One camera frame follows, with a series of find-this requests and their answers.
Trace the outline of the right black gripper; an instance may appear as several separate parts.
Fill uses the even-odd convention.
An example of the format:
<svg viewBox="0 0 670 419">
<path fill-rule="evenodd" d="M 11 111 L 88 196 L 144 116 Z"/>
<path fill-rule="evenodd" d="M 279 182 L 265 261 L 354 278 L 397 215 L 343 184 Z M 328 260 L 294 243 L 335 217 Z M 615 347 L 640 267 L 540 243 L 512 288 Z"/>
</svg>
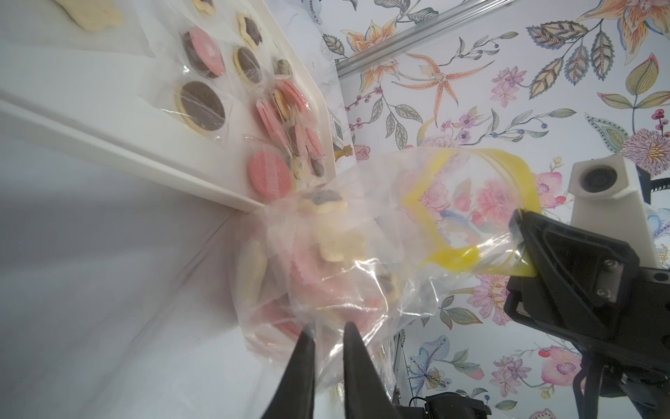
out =
<svg viewBox="0 0 670 419">
<path fill-rule="evenodd" d="M 566 339 L 604 340 L 578 345 L 578 417 L 625 396 L 640 417 L 668 418 L 669 271 L 640 269 L 628 243 L 535 212 L 516 211 L 511 225 L 536 272 L 509 279 L 506 314 Z"/>
</svg>

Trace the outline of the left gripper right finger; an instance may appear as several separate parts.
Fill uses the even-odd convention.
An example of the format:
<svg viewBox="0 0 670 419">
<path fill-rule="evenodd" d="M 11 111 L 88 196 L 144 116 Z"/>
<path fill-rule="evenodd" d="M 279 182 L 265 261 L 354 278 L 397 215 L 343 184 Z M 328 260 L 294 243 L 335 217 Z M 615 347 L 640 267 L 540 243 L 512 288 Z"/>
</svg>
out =
<svg viewBox="0 0 670 419">
<path fill-rule="evenodd" d="M 347 419 L 401 419 L 366 350 L 355 323 L 345 324 L 343 339 L 345 417 Z"/>
</svg>

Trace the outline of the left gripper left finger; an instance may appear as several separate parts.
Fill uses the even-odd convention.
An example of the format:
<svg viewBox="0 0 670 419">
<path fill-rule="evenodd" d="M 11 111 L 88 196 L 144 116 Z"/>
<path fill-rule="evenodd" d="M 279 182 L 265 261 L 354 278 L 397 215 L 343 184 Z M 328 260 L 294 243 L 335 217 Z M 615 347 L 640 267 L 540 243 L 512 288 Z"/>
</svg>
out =
<svg viewBox="0 0 670 419">
<path fill-rule="evenodd" d="M 305 328 L 291 354 L 277 391 L 263 419 L 313 419 L 316 344 Z"/>
</svg>

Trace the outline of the ziploc bag of cookies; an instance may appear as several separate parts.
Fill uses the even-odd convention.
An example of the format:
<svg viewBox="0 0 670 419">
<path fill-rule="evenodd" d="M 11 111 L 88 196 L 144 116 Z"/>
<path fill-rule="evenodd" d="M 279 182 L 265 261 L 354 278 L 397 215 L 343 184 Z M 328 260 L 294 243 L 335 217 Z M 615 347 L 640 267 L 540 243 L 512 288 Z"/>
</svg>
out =
<svg viewBox="0 0 670 419">
<path fill-rule="evenodd" d="M 302 332 L 324 388 L 345 325 L 369 351 L 471 274 L 530 277 L 515 216 L 541 209 L 526 162 L 499 149 L 408 148 L 244 216 L 230 284 L 248 349 L 284 366 Z"/>
</svg>

